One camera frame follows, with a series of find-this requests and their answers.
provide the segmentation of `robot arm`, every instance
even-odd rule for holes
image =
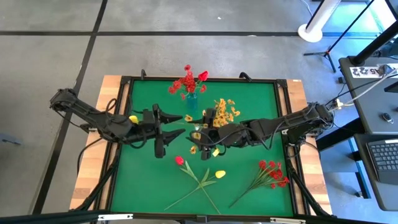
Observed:
[[[291,113],[275,119],[251,119],[239,124],[229,123],[220,128],[213,126],[216,110],[209,108],[206,115],[190,123],[207,124],[201,131],[192,131],[190,141],[194,142],[201,151],[201,158],[207,160],[211,157],[212,149],[216,145],[225,147],[246,147],[263,144],[268,138],[279,131],[287,130],[289,144],[296,145],[305,138],[309,132],[329,128],[333,124],[333,115],[325,105],[310,103],[301,111]],[[193,138],[193,133],[200,133],[200,139]]]
[[[152,111],[145,109],[142,112],[142,121],[133,123],[127,116],[121,114],[110,114],[109,110],[111,100],[108,103],[106,111],[98,111],[94,107],[79,100],[72,89],[59,90],[50,100],[50,108],[56,112],[72,112],[87,124],[82,124],[81,129],[88,133],[89,129],[96,128],[99,135],[110,142],[129,144],[134,148],[142,147],[148,139],[155,139],[155,157],[163,158],[165,156],[164,145],[169,145],[176,137],[185,131],[178,129],[171,132],[162,131],[161,124],[167,124],[182,119],[182,116],[176,116],[164,113],[155,104]],[[134,142],[142,142],[140,146],[133,145]]]

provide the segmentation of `wooden board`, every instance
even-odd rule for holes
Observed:
[[[98,97],[98,102],[96,105],[96,108],[98,110],[105,110],[108,101],[112,98],[117,98],[120,81],[120,75],[104,76],[104,80]],[[305,99],[304,89],[301,80],[287,80],[287,84],[292,111],[294,112],[302,110],[307,106],[307,101]],[[287,110],[284,103],[282,88],[279,88],[279,93],[282,102],[282,112],[286,114]],[[126,96],[127,91],[124,92],[122,97],[122,108],[120,109],[120,113],[123,113],[123,106],[125,105],[124,102],[126,100]],[[88,136],[87,144],[98,138],[98,133],[90,133]],[[307,138],[307,141],[316,144],[314,138]],[[75,190],[73,192],[72,201],[70,204],[71,209],[81,205],[84,199],[90,194],[95,185],[98,183],[105,155],[105,147],[106,142],[102,140],[85,151],[81,160],[80,172],[76,180]],[[112,147],[111,159],[114,155],[114,150],[115,146]],[[328,193],[326,191],[326,184],[323,178],[323,172],[318,151],[310,146],[304,145],[302,146],[300,156],[302,160],[303,174],[306,186],[308,187],[314,198],[317,200],[317,202],[322,206],[322,208],[326,212],[331,213],[330,202],[328,198]],[[105,208],[108,187],[109,184],[104,187],[100,208]],[[295,186],[295,194],[297,198],[298,212],[303,214],[304,209],[302,197],[300,194],[300,189],[297,186]]]

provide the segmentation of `white cable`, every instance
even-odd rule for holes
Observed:
[[[380,84],[380,82],[383,82],[386,78],[395,75],[395,72],[398,70],[398,68],[395,68],[393,71],[391,71],[390,73],[388,73],[387,75],[384,75],[379,81],[377,81],[375,84],[373,84],[372,86],[370,86],[367,90],[363,91],[361,94],[359,94],[358,96],[355,96],[352,100],[349,100],[348,102],[344,103],[343,105],[341,105],[340,107],[336,107],[332,110],[330,110],[330,112],[337,110],[338,108],[342,108],[344,106],[350,106],[349,103],[353,102],[354,100],[358,99],[359,97],[363,96],[365,93],[369,92],[371,89],[373,89],[376,85]]]
[[[308,5],[308,3],[305,0],[300,0],[300,1],[307,5],[307,10],[308,10],[308,12],[310,13],[310,15],[312,17],[312,12],[311,12],[311,9],[310,9],[310,6]]]

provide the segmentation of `green mat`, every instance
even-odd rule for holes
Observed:
[[[169,114],[189,114],[193,119],[201,118],[202,110],[214,107],[214,100],[220,98],[235,101],[235,108],[241,112],[234,122],[256,118],[276,118],[277,104],[273,84],[269,83],[236,83],[206,82],[207,91],[198,94],[198,109],[193,114],[188,112],[187,102],[179,95],[167,92],[172,82],[167,81],[134,81],[132,91],[132,108],[143,110],[152,108],[158,103],[160,108]],[[275,160],[283,163],[284,155],[280,134],[275,136],[271,151],[263,146],[230,148],[224,156],[212,157],[207,161],[200,159],[200,152],[190,154],[193,144],[186,140],[193,125],[182,119],[177,123],[163,125],[163,130],[185,128],[183,134],[166,147],[166,156],[156,159],[154,140],[151,139],[141,149],[122,146],[120,165],[116,178],[112,212],[142,213],[193,213],[217,214],[202,190],[197,190],[172,208],[164,211],[170,204],[196,188],[197,183],[179,169],[175,156],[182,156],[190,164],[195,175],[201,179],[207,168],[210,176],[218,170],[225,170],[226,175],[217,183],[206,188],[223,215],[274,215],[291,217],[293,215],[289,188],[259,188],[251,191],[232,208],[230,203],[242,194],[256,176],[258,162]]]

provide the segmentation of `concrete floor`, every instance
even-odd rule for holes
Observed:
[[[101,0],[3,0],[0,30],[91,31],[100,5]],[[310,2],[312,12],[317,5]],[[324,31],[343,31],[364,6],[341,4]],[[109,1],[99,29],[295,32],[309,18],[299,0],[118,0]],[[370,12],[352,30],[378,31]],[[58,88],[74,85],[88,40],[86,36],[0,36],[1,132],[24,142],[22,146],[0,144],[0,216],[29,212],[60,124],[60,117],[49,109],[49,99]],[[194,70],[208,70],[211,77],[236,77],[245,71],[253,78],[301,79],[307,100],[325,103],[340,91],[341,85],[336,84],[340,74],[332,73],[324,58],[302,54],[326,50],[334,41],[324,38],[310,44],[299,37],[97,37],[79,97],[95,105],[104,75],[138,75],[142,68],[150,76],[183,75],[182,68],[189,63]],[[339,58],[357,54],[370,41],[343,39],[332,52],[335,65]],[[355,109],[347,108],[337,112],[336,123],[345,124],[355,116]],[[68,210],[76,160],[85,142],[83,131],[69,127],[45,213]],[[328,162],[322,159],[323,166]],[[327,183],[336,179],[325,177]],[[344,200],[351,195],[329,184],[328,192],[335,215],[361,218],[344,212],[341,204],[354,208],[362,201]],[[373,211],[387,218],[397,214],[380,212],[375,202],[358,213]]]

